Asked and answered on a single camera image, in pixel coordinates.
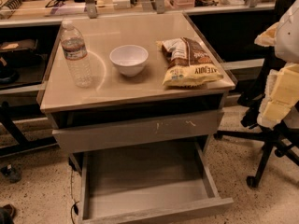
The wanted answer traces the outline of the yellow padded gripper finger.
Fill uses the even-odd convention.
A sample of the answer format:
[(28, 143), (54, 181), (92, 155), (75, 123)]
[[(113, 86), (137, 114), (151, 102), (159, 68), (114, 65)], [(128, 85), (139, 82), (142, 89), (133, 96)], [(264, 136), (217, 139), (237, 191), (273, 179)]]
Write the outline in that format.
[(278, 23), (272, 24), (269, 28), (267, 28), (264, 32), (259, 34), (254, 43), (258, 46), (262, 47), (274, 47), (276, 45), (276, 31), (278, 28)]
[(273, 129), (299, 101), (299, 64), (286, 63), (279, 71), (271, 69), (264, 93), (257, 122)]

